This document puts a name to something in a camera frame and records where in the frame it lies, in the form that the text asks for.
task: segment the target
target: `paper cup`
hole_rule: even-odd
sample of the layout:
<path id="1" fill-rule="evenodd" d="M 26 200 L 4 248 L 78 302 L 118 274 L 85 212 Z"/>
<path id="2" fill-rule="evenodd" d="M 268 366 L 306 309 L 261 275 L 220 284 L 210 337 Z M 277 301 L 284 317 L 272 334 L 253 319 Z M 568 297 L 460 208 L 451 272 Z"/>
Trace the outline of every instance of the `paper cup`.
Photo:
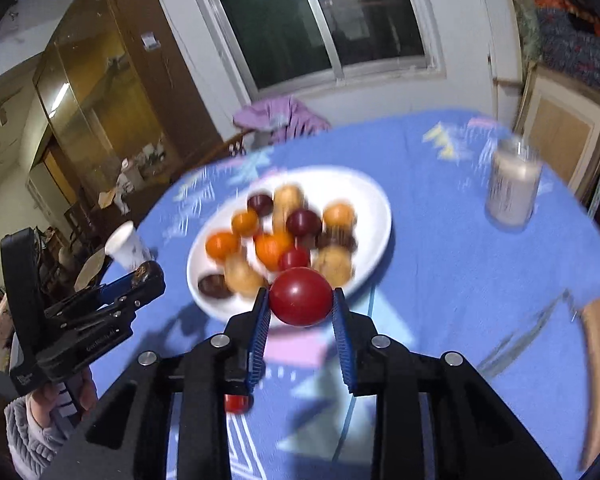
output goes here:
<path id="1" fill-rule="evenodd" d="M 142 243 L 131 220 L 113 231 L 104 245 L 104 252 L 116 260 L 126 272 L 133 272 L 146 261 L 153 260 L 151 252 Z"/>

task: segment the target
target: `window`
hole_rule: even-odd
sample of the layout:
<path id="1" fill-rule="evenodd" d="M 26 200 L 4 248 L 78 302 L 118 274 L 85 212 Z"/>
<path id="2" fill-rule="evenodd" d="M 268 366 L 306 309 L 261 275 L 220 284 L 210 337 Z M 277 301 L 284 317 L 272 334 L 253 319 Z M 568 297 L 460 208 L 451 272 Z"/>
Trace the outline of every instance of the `window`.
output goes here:
<path id="1" fill-rule="evenodd" d="M 251 97 L 427 66 L 411 0 L 209 0 Z"/>

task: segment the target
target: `white oval plate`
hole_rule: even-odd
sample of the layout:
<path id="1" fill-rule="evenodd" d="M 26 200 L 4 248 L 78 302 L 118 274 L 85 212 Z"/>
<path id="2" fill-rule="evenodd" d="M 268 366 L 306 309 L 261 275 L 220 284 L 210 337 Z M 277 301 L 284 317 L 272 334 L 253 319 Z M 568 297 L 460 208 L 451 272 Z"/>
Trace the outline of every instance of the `white oval plate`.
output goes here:
<path id="1" fill-rule="evenodd" d="M 205 223 L 193 242 L 187 260 L 187 283 L 196 304 L 209 316 L 227 322 L 231 316 L 251 310 L 253 298 L 236 294 L 227 300 L 213 300 L 200 294 L 198 280 L 201 276 L 222 273 L 222 267 L 206 255 L 206 239 L 218 230 L 231 230 L 232 216 L 236 211 L 247 207 L 247 198 L 254 192 L 264 190 L 273 195 L 274 190 L 284 184 L 299 186 L 309 206 L 320 213 L 326 205 L 336 200 L 346 200 L 354 207 L 358 216 L 354 228 L 358 250 L 352 258 L 353 277 L 342 287 L 346 296 L 362 285 L 380 262 L 391 233 L 391 207 L 384 191 L 374 180 L 366 174 L 337 166 L 309 166 L 275 174 L 227 200 Z M 271 216 L 265 218 L 263 224 L 266 230 L 270 230 Z M 267 272 L 256 258 L 253 241 L 243 239 L 242 242 L 247 247 L 250 264 L 267 278 L 273 278 L 273 273 Z M 271 316 L 272 327 L 282 324 L 275 316 Z"/>

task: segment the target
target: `dark purple tomato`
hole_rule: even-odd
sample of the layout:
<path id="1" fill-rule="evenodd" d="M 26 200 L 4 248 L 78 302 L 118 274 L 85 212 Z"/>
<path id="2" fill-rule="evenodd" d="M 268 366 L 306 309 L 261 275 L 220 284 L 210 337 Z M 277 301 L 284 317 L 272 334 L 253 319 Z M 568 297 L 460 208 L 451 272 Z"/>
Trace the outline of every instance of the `dark purple tomato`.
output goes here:
<path id="1" fill-rule="evenodd" d="M 293 267 L 309 267 L 311 254 L 304 247 L 294 247 L 280 255 L 278 268 L 280 270 L 293 269 Z"/>
<path id="2" fill-rule="evenodd" d="M 253 209 L 260 218 L 273 212 L 273 199 L 266 193 L 251 195 L 247 200 L 247 208 Z"/>
<path id="3" fill-rule="evenodd" d="M 280 272 L 273 281 L 269 306 L 284 323 L 311 326 L 329 315 L 333 291 L 319 272 L 308 267 L 295 267 Z"/>
<path id="4" fill-rule="evenodd" d="M 297 238 L 317 235 L 322 231 L 322 220 L 315 211 L 296 209 L 286 219 L 286 230 Z"/>
<path id="5" fill-rule="evenodd" d="M 215 300 L 226 300 L 232 297 L 233 293 L 226 286 L 222 274 L 208 274 L 198 280 L 198 290 Z"/>

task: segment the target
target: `purple jacket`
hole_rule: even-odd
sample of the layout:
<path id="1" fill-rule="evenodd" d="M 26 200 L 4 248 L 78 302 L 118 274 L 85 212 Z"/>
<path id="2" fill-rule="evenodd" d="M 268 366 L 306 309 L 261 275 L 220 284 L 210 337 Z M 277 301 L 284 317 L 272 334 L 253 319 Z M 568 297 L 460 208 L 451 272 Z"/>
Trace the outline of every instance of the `purple jacket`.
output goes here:
<path id="1" fill-rule="evenodd" d="M 331 125 L 312 113 L 295 97 L 275 97 L 245 106 L 234 115 L 234 124 L 271 133 L 271 144 L 281 144 L 289 139 L 312 136 L 329 130 Z"/>

